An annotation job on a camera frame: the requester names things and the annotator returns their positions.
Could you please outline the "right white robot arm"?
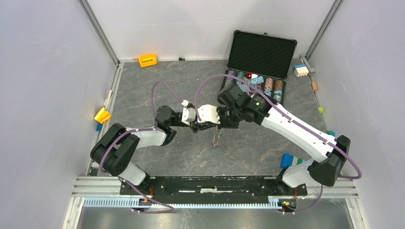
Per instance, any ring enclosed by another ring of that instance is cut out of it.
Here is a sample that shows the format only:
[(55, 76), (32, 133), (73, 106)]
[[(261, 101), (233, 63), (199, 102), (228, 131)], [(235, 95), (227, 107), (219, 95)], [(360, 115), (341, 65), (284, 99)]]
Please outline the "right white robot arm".
[(250, 97), (236, 84), (230, 84), (218, 94), (222, 104), (217, 111), (223, 128), (237, 128), (241, 121), (254, 122), (276, 131), (311, 156), (304, 163), (282, 169), (276, 189), (287, 195), (301, 184), (316, 181), (324, 186), (334, 186), (348, 153), (351, 141), (341, 135), (334, 137), (302, 122), (288, 113), (281, 104), (270, 104), (270, 99), (259, 93)]

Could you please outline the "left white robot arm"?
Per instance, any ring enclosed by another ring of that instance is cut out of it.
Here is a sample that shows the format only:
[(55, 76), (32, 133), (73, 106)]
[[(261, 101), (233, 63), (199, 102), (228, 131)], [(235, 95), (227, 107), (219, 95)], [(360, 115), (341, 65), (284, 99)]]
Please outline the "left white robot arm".
[(138, 194), (149, 191), (150, 181), (146, 172), (131, 162), (135, 150), (148, 146), (165, 146), (177, 132), (173, 126), (190, 127), (195, 121), (194, 105), (188, 105), (182, 112), (161, 106), (156, 114), (156, 126), (149, 128), (125, 128), (113, 124), (90, 151), (91, 159), (111, 176), (120, 177), (130, 183)]

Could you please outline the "light blue chip stack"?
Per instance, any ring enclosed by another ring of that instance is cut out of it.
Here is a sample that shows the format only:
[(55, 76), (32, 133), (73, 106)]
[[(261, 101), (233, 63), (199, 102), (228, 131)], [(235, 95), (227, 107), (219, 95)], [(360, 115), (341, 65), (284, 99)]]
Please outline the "light blue chip stack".
[(264, 82), (264, 78), (262, 77), (262, 76), (258, 76), (258, 77), (256, 77), (256, 78), (251, 78), (250, 79), (250, 83), (253, 85), (253, 86), (256, 86), (256, 85), (258, 85), (258, 84), (261, 84), (261, 83), (263, 83)]

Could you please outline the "blue green white block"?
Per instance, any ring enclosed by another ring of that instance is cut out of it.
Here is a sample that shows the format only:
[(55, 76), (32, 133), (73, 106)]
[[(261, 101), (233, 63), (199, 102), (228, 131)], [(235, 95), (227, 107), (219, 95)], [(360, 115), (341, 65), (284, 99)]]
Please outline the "blue green white block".
[(285, 153), (282, 156), (281, 163), (280, 163), (280, 168), (284, 169), (284, 168), (299, 165), (299, 164), (302, 164), (302, 163), (305, 163), (305, 162), (306, 162), (306, 160), (304, 160), (302, 158), (292, 156), (292, 155), (290, 155), (288, 153)]

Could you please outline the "yellow orange toy block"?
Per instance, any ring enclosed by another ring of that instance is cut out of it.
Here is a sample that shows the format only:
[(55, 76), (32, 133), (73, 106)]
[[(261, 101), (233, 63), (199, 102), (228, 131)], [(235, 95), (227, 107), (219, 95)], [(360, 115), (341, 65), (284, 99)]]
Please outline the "yellow orange toy block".
[(94, 120), (100, 124), (108, 121), (111, 118), (111, 113), (105, 109), (105, 107), (101, 107), (100, 110), (96, 113)]

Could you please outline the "white blue toy block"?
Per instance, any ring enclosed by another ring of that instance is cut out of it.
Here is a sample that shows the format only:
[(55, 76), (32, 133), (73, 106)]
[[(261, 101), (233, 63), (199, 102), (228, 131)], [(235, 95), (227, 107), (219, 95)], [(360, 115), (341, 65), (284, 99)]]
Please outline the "white blue toy block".
[(297, 77), (307, 76), (309, 74), (309, 69), (305, 64), (295, 65), (292, 71)]

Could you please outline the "metal keyring with tags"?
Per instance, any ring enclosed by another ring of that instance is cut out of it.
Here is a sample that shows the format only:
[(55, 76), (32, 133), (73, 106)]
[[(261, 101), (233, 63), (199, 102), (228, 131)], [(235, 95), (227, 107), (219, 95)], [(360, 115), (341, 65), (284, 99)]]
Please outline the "metal keyring with tags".
[(220, 138), (222, 137), (222, 135), (223, 135), (223, 132), (224, 132), (224, 129), (223, 128), (217, 128), (216, 129), (216, 133), (214, 134), (214, 137), (213, 137), (213, 146), (214, 147), (217, 147), (218, 145), (219, 145), (219, 140), (220, 140)]

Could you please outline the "orange chip stack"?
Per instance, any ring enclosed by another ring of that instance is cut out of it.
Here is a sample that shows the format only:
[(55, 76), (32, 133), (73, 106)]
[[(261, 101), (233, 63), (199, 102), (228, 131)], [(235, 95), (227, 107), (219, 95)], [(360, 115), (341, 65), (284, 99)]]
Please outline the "orange chip stack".
[(275, 90), (274, 94), (275, 95), (282, 95), (283, 94), (283, 81), (282, 80), (277, 80), (275, 81)]

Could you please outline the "black poker chip case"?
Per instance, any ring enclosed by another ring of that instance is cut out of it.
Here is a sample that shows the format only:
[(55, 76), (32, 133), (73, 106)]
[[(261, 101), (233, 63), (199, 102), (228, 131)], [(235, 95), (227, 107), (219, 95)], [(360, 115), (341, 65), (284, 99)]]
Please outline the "black poker chip case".
[[(256, 87), (268, 97), (282, 104), (285, 98), (286, 78), (298, 42), (294, 39), (270, 36), (266, 33), (234, 31), (226, 74), (238, 78), (224, 78), (222, 88), (233, 83), (242, 91), (253, 95), (254, 91), (241, 83), (262, 76), (264, 82)], [(283, 81), (283, 94), (275, 95), (275, 81)]]

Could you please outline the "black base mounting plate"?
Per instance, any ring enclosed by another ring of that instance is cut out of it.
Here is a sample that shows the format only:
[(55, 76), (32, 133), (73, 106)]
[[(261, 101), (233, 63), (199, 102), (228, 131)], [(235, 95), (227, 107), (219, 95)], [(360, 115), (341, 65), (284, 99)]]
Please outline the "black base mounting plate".
[(305, 184), (292, 188), (266, 176), (146, 177), (137, 189), (164, 204), (264, 204), (308, 194)]

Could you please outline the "tan wooden cube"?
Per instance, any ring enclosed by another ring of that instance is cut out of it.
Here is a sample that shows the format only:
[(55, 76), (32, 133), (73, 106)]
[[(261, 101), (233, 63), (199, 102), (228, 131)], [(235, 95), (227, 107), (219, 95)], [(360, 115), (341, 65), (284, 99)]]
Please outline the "tan wooden cube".
[(312, 82), (311, 83), (311, 86), (312, 86), (312, 90), (313, 90), (313, 92), (316, 92), (319, 88), (318, 88), (318, 84), (316, 83), (316, 82)]

